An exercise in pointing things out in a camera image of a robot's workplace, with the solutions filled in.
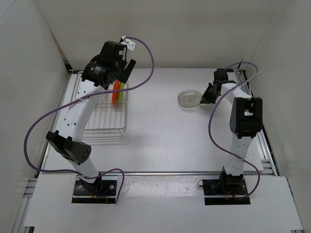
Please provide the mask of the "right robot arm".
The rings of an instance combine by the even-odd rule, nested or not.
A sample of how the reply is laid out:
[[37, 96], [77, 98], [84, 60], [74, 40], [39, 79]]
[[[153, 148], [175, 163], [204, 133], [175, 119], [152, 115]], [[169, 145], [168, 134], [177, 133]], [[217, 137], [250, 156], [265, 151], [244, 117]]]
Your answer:
[[262, 129], [263, 103], [261, 98], [243, 92], [241, 86], [242, 83], [229, 80], [225, 69], [217, 69], [213, 82], [209, 83], [200, 101], [217, 107], [222, 99], [227, 99], [232, 105], [229, 119], [232, 141], [230, 149], [224, 150], [229, 157], [217, 180], [202, 181], [207, 196], [247, 193], [243, 166], [251, 142]]

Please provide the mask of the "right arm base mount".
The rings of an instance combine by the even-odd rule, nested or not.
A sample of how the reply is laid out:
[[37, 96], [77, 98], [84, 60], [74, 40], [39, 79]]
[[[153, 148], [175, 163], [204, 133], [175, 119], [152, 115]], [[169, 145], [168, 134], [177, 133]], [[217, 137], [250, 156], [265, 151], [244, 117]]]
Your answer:
[[232, 176], [222, 172], [218, 179], [197, 182], [203, 188], [205, 205], [249, 205], [246, 182], [243, 175]]

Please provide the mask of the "clear speckled plate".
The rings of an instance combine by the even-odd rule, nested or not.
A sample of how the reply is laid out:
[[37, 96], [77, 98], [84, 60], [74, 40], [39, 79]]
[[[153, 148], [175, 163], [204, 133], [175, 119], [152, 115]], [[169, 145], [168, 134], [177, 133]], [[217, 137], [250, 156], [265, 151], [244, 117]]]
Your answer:
[[177, 100], [182, 107], [190, 108], [200, 105], [202, 94], [196, 90], [186, 90], [178, 94]]

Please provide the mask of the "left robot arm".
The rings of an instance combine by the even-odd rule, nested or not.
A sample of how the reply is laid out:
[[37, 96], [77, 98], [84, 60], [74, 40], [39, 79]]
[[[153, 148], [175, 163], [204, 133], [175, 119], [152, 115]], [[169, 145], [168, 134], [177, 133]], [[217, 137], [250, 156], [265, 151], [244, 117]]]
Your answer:
[[127, 59], [127, 54], [136, 44], [128, 38], [120, 42], [107, 41], [101, 52], [86, 65], [76, 94], [77, 103], [71, 105], [55, 132], [46, 135], [51, 146], [68, 160], [75, 171], [81, 174], [83, 188], [92, 195], [102, 188], [99, 171], [90, 159], [91, 146], [83, 143], [86, 124], [101, 100], [100, 95], [90, 94], [107, 90], [114, 81], [126, 83], [136, 62]]

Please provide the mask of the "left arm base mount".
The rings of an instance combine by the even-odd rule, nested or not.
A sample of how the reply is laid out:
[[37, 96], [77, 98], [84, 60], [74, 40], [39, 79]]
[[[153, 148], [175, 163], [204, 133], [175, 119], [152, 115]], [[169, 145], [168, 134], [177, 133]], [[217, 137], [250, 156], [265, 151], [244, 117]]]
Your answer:
[[97, 178], [92, 184], [76, 178], [72, 203], [78, 204], [114, 204], [117, 197], [117, 179]]

